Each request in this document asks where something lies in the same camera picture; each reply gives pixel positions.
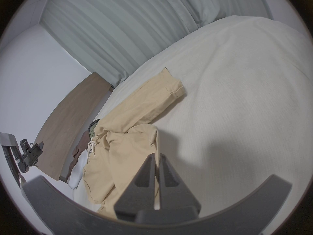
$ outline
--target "brown wooden panel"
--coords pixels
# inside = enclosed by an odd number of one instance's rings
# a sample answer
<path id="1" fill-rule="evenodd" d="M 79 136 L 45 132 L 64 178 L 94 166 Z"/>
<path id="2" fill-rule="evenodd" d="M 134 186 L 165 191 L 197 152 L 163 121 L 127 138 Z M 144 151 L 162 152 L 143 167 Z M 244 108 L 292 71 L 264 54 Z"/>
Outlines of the brown wooden panel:
<path id="1" fill-rule="evenodd" d="M 43 153 L 37 163 L 41 171 L 59 180 L 78 132 L 110 87 L 111 84 L 94 72 L 58 104 L 35 140 L 36 143 L 44 142 Z"/>

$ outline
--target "drawstring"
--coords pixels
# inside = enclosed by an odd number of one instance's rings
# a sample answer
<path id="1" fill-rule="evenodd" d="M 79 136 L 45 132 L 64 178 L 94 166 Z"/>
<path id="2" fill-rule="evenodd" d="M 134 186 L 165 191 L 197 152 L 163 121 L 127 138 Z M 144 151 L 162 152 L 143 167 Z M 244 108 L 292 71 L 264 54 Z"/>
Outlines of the drawstring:
<path id="1" fill-rule="evenodd" d="M 87 148 L 87 151 L 88 151 L 88 158 L 89 158 L 89 155 L 91 153 L 95 155 L 95 146 L 96 146 L 96 143 L 94 141 L 92 141 L 92 138 L 90 139 L 90 142 L 88 143 L 88 148 Z"/>

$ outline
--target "wooden headboard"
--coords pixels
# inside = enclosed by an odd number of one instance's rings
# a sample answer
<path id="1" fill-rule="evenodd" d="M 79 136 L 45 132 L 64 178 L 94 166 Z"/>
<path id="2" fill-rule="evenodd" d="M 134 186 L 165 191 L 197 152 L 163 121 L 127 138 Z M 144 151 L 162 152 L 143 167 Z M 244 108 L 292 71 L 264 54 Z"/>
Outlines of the wooden headboard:
<path id="1" fill-rule="evenodd" d="M 58 104 L 35 140 L 36 143 L 44 142 L 43 153 L 37 163 L 41 171 L 59 180 L 78 132 L 110 88 L 111 84 L 94 72 Z"/>

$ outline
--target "white blanket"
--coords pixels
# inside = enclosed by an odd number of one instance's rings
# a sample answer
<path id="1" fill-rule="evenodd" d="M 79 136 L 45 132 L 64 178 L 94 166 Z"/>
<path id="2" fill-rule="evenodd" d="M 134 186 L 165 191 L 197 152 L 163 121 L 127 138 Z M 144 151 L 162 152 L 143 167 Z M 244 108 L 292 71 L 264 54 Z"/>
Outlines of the white blanket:
<path id="1" fill-rule="evenodd" d="M 143 64 L 96 118 L 167 67 L 187 96 L 154 123 L 160 152 L 200 201 L 201 217 L 241 200 L 271 174 L 291 182 L 287 201 L 264 231 L 270 234 L 313 173 L 312 53 L 300 33 L 280 22 L 221 19 Z"/>

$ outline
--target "gray curtain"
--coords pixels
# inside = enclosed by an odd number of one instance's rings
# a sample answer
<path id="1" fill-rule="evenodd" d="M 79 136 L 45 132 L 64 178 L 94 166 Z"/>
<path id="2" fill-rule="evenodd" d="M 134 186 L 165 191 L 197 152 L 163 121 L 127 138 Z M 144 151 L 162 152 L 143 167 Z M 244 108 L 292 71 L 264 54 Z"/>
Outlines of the gray curtain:
<path id="1" fill-rule="evenodd" d="M 115 87 L 174 42 L 230 15 L 269 11 L 263 0 L 49 0 L 41 25 Z"/>

